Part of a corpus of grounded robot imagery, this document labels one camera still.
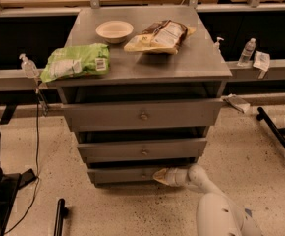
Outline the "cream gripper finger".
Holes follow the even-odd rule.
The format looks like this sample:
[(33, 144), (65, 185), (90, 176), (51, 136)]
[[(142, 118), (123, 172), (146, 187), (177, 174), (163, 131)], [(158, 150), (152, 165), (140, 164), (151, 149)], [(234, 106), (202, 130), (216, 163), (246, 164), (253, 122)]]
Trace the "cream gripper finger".
[(153, 179), (154, 179), (155, 181), (157, 181), (157, 182), (163, 184), (163, 185), (166, 185), (166, 186), (169, 186), (169, 185), (170, 185), (170, 183), (165, 179), (165, 177), (162, 177), (162, 176), (160, 176), (160, 177), (158, 177), (158, 176), (153, 176)]
[(153, 174), (153, 176), (154, 176), (154, 177), (164, 177), (167, 172), (168, 172), (168, 168), (162, 168), (162, 169), (156, 171), (156, 172)]

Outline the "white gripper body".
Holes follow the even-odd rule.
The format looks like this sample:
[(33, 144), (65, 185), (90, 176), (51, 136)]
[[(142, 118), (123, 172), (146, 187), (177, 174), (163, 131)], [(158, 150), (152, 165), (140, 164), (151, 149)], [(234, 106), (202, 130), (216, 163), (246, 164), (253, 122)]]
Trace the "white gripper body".
[(182, 187), (189, 183), (188, 170), (182, 168), (170, 168), (166, 175), (169, 186)]

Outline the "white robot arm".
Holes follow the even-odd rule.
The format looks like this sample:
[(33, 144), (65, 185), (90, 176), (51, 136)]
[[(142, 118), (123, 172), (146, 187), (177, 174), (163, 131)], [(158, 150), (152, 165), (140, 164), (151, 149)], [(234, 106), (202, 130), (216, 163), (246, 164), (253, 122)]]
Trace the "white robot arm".
[(196, 211), (198, 236), (263, 236), (252, 216), (218, 188), (201, 166), (163, 168), (153, 179), (170, 187), (203, 192)]

